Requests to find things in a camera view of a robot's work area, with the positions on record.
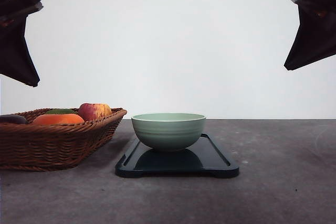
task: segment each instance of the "bowl rim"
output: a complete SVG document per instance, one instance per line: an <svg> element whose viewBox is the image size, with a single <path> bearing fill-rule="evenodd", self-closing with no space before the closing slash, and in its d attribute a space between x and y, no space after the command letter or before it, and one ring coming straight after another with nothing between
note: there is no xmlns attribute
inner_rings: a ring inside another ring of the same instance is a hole
<svg viewBox="0 0 336 224"><path fill-rule="evenodd" d="M198 115L200 116L200 118L196 118L196 119L189 119L189 120L148 120L148 119L138 119L138 118L134 118L135 116L139 116L139 115L157 115L157 114L185 114L185 115ZM144 122L190 122L190 121L198 121L198 120L203 120L206 119L206 117L204 115L201 114L195 114L195 113L174 113L174 112L168 112L168 113L146 113L146 114L139 114L139 115L134 115L131 117L132 120L136 120L136 121L144 121Z"/></svg>

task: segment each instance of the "green fruit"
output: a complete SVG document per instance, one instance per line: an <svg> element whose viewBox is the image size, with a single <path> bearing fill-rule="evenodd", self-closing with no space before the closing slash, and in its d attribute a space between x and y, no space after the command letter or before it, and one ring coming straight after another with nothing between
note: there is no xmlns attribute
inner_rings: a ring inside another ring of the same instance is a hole
<svg viewBox="0 0 336 224"><path fill-rule="evenodd" d="M71 109L53 109L48 110L45 114L77 114L77 113Z"/></svg>

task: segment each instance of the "basket rim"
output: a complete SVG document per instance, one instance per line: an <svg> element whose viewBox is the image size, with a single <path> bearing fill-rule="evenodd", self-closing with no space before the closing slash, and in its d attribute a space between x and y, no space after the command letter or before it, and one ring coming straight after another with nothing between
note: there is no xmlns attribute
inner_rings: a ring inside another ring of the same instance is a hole
<svg viewBox="0 0 336 224"><path fill-rule="evenodd" d="M24 113L34 113L39 110L45 110L50 108L44 108L44 109L36 109L31 110L27 112L18 112L14 113L17 115L24 114ZM83 123L76 123L76 124L52 124L52 125L37 125L37 124L13 124L13 123L4 123L0 124L0 135L1 133L8 133L8 132L16 132L16 133L29 133L30 131L34 131L34 133L38 132L45 132L48 131L49 133L64 133L69 132L69 130L76 129L77 131L87 131L89 129L99 129L101 127L104 127L105 125L112 123L114 121L117 121L118 119L121 119L124 115L127 114L127 110L124 110L123 108L113 108L113 109L119 109L118 111L113 112L112 114L100 117L95 120L91 121L85 121Z"/></svg>

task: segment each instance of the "apple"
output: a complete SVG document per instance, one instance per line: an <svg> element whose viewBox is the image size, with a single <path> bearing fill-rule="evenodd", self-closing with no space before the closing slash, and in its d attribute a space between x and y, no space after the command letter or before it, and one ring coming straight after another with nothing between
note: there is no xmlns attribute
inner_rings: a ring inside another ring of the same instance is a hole
<svg viewBox="0 0 336 224"><path fill-rule="evenodd" d="M78 109L78 115L84 121L95 120L112 114L111 108L105 103L83 103Z"/></svg>

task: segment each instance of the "ceramic bowl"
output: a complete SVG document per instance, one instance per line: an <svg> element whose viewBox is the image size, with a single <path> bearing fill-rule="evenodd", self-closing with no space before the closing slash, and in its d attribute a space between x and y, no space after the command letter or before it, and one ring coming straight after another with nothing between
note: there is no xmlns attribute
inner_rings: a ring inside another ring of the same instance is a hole
<svg viewBox="0 0 336 224"><path fill-rule="evenodd" d="M178 151L194 144L201 136L205 116L187 113L156 113L132 117L136 136L158 151Z"/></svg>

